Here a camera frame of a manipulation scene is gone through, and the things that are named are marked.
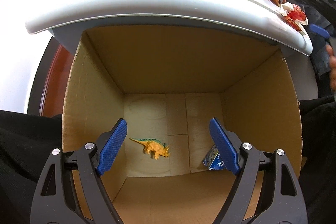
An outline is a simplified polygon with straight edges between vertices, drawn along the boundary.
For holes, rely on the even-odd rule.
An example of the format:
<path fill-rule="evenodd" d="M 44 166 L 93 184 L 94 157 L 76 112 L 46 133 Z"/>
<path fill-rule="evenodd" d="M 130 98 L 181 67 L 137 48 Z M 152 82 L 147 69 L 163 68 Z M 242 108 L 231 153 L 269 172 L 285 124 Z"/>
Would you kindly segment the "person's right hand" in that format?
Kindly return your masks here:
<path fill-rule="evenodd" d="M 329 55 L 330 65 L 330 87 L 333 91 L 336 90 L 336 57 L 333 48 L 330 45 L 326 45 L 326 50 Z"/>

